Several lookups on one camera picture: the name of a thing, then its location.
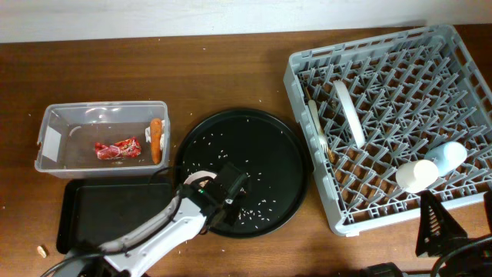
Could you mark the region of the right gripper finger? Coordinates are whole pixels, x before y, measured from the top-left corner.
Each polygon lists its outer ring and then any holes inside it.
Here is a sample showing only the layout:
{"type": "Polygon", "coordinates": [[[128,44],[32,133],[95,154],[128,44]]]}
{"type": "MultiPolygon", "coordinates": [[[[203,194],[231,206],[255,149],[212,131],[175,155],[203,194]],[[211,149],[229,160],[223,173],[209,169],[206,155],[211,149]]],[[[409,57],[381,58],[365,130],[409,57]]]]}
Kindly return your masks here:
{"type": "Polygon", "coordinates": [[[492,223],[492,191],[484,194],[484,208],[486,212],[487,222],[492,223]]]}
{"type": "Polygon", "coordinates": [[[441,257],[467,242],[467,233],[430,191],[421,193],[421,220],[415,254],[441,257]]]}

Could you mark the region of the pink bowl with scraps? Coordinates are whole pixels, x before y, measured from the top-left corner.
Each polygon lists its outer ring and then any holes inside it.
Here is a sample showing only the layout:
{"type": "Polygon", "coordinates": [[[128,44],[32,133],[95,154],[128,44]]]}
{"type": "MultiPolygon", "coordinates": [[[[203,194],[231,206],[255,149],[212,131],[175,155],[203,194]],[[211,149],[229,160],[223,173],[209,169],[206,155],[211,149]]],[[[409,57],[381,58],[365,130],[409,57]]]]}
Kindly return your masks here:
{"type": "Polygon", "coordinates": [[[184,180],[184,184],[185,185],[190,185],[193,181],[195,181],[197,179],[204,178],[204,177],[211,177],[212,179],[214,179],[216,176],[217,176],[217,174],[214,173],[214,172],[209,172],[209,171],[202,170],[202,171],[198,171],[198,172],[195,172],[193,174],[190,174],[184,180]]]}

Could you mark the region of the white cup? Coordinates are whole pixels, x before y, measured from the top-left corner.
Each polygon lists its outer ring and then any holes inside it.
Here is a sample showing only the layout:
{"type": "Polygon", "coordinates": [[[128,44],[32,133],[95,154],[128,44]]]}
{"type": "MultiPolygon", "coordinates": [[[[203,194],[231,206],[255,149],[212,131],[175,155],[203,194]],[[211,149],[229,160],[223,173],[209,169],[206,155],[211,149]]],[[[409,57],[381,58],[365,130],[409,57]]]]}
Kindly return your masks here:
{"type": "Polygon", "coordinates": [[[395,175],[398,186],[408,193],[418,193],[425,190],[438,177],[437,166],[425,159],[401,165],[395,175]]]}

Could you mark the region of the orange carrot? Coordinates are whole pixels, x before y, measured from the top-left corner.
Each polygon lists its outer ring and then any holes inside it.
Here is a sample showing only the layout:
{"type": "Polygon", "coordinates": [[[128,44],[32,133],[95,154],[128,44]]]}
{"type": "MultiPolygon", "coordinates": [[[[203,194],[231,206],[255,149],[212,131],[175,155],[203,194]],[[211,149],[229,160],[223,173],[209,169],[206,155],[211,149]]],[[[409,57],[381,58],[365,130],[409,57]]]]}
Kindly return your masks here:
{"type": "Polygon", "coordinates": [[[160,140],[162,135],[162,123],[159,118],[154,118],[150,123],[151,155],[157,165],[161,162],[160,140]]]}

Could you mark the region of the red snack wrapper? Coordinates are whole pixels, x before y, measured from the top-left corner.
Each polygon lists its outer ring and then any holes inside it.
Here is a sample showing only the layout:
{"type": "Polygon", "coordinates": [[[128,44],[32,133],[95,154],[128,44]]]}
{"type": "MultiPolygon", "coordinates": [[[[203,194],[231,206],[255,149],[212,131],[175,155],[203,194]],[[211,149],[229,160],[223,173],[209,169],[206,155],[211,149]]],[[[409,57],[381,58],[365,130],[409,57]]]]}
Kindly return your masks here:
{"type": "Polygon", "coordinates": [[[116,142],[112,145],[104,145],[96,142],[95,154],[101,160],[136,158],[141,154],[141,146],[135,137],[116,142]]]}

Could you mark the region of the wooden chopstick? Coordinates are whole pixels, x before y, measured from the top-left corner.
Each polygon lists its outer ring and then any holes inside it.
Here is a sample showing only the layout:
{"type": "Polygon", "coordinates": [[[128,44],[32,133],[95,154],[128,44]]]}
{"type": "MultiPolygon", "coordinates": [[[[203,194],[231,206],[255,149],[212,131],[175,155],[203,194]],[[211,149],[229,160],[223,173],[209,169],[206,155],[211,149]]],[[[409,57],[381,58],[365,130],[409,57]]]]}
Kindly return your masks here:
{"type": "MultiPolygon", "coordinates": [[[[306,87],[304,87],[304,94],[307,96],[308,101],[309,101],[310,99],[313,99],[313,98],[309,95],[308,89],[307,89],[306,87]]],[[[328,146],[328,153],[326,153],[326,154],[327,154],[327,158],[329,159],[329,161],[330,161],[331,163],[334,163],[335,158],[334,158],[334,155],[333,155],[332,151],[329,149],[329,146],[328,146]]]]}

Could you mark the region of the white round plate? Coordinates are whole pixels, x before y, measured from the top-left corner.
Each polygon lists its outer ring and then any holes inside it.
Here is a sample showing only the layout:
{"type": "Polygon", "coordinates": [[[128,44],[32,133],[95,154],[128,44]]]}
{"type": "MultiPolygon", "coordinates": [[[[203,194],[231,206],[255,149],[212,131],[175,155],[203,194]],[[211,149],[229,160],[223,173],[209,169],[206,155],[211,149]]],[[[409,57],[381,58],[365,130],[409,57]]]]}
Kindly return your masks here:
{"type": "Polygon", "coordinates": [[[350,93],[347,89],[347,86],[340,80],[334,81],[334,87],[340,100],[341,106],[344,110],[347,123],[351,129],[351,134],[353,135],[355,145],[360,149],[365,144],[365,137],[361,122],[357,116],[357,112],[351,100],[350,93]]]}

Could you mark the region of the white plastic fork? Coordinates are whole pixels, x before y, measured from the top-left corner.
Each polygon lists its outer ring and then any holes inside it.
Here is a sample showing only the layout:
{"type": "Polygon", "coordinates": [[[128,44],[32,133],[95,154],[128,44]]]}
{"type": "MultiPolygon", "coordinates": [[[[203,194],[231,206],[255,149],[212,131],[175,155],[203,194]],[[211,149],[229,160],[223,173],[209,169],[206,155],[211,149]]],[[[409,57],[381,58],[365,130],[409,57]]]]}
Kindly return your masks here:
{"type": "Polygon", "coordinates": [[[308,108],[309,108],[310,113],[311,113],[311,117],[312,117],[313,122],[314,122],[314,126],[315,126],[316,131],[317,131],[320,145],[321,145],[324,153],[328,153],[327,138],[326,138],[326,135],[324,134],[324,131],[321,128],[321,123],[320,123],[319,117],[318,117],[316,102],[315,102],[315,100],[310,99],[307,104],[308,104],[308,108]]]}

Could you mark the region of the white tissue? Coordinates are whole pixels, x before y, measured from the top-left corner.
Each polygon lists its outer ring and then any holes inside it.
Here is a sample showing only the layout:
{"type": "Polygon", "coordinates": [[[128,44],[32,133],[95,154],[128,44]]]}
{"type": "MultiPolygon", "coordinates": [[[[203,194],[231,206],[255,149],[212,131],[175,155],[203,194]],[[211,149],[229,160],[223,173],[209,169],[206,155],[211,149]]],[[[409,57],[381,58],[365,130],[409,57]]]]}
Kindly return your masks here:
{"type": "MultiPolygon", "coordinates": [[[[165,138],[165,133],[166,133],[166,131],[165,131],[165,120],[161,119],[161,123],[162,123],[162,135],[161,135],[161,140],[160,140],[160,146],[161,146],[161,151],[163,151],[165,148],[165,141],[166,141],[166,138],[165,138]]],[[[145,129],[145,140],[146,140],[146,142],[151,144],[150,126],[148,126],[145,129]]]]}

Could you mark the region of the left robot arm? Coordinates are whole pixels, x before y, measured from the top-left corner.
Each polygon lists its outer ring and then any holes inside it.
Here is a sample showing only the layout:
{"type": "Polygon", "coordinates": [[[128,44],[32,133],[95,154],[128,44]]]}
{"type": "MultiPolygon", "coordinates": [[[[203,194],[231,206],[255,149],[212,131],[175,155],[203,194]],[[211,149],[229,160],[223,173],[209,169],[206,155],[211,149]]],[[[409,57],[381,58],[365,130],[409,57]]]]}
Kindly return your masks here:
{"type": "Polygon", "coordinates": [[[234,225],[248,188],[248,173],[230,162],[217,173],[201,170],[178,185],[157,215],[131,232],[102,243],[96,252],[73,255],[44,276],[143,276],[183,242],[220,222],[234,225]]]}

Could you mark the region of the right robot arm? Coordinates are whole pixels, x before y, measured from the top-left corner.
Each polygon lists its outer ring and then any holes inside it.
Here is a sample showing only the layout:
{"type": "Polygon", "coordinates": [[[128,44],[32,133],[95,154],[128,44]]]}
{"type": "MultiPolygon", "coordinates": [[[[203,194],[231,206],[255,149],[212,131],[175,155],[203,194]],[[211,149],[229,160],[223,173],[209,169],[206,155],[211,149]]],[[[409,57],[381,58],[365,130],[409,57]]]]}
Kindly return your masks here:
{"type": "Polygon", "coordinates": [[[416,256],[436,257],[431,276],[490,276],[491,235],[470,238],[429,191],[421,194],[416,256]]]}

